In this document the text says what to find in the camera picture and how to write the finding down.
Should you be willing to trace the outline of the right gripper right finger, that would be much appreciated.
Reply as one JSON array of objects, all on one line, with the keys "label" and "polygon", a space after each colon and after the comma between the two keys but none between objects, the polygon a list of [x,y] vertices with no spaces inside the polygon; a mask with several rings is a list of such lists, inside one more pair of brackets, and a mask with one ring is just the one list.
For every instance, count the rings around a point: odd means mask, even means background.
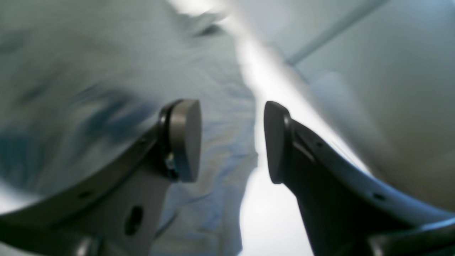
[{"label": "right gripper right finger", "polygon": [[315,256],[453,256],[454,213],[360,171],[286,107],[264,108],[268,170],[297,199]]}]

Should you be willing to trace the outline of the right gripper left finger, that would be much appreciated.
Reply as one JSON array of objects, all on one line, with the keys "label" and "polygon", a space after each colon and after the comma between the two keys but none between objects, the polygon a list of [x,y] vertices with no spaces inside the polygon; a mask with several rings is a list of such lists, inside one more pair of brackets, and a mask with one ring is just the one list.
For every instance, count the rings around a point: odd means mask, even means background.
[{"label": "right gripper left finger", "polygon": [[55,196],[1,215],[1,242],[44,256],[148,256],[174,182],[199,174],[199,100],[177,100],[122,155]]}]

